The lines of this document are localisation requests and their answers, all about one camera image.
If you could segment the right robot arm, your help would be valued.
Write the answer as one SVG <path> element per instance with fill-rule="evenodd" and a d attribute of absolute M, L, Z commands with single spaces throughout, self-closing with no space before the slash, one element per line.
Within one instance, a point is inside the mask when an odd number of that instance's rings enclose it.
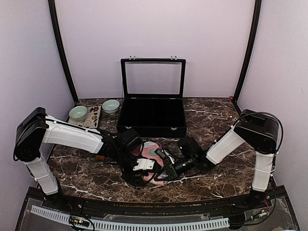
<path fill-rule="evenodd" d="M 215 168 L 230 153 L 244 143 L 249 144 L 256 153 L 253 192 L 246 197 L 245 204 L 250 209 L 257 208 L 264 201 L 270 177 L 274 171 L 274 159 L 283 140 L 283 126 L 278 117 L 266 112 L 243 110 L 236 122 L 206 150 L 202 150 L 192 137 L 178 141 L 183 158 L 175 162 L 167 152 L 156 149 L 155 153 L 163 160 L 163 167 L 156 181 L 173 181 L 193 167 L 203 171 Z"/>

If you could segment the pink patterned sock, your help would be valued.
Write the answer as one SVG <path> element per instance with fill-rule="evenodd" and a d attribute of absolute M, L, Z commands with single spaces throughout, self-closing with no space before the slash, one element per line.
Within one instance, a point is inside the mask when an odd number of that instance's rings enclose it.
<path fill-rule="evenodd" d="M 159 143 L 156 142 L 152 142 L 152 141 L 147 141 L 144 143 L 144 147 L 142 149 L 142 147 L 138 147 L 136 148 L 134 151 L 132 151 L 132 154 L 137 156 L 137 157 L 144 157 L 144 158 L 148 158 L 148 159 L 155 159 L 157 161 L 157 163 L 163 167 L 163 161 L 162 159 L 155 153 L 156 149 L 161 149 L 161 145 Z"/>

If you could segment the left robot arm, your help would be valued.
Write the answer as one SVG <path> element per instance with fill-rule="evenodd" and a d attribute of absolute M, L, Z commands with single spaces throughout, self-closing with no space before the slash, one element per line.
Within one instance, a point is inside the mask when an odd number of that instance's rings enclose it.
<path fill-rule="evenodd" d="M 133 155 L 137 147 L 144 146 L 134 129 L 111 133 L 83 128 L 47 115 L 44 108 L 38 107 L 17 127 L 13 159 L 27 166 L 42 191 L 49 195 L 49 202 L 58 210 L 68 206 L 68 199 L 60 193 L 60 185 L 42 156 L 43 143 L 107 156 L 117 162 L 122 178 L 133 186 L 143 186 L 146 184 L 143 178 L 150 173 L 156 174 L 160 169 L 156 160 Z"/>

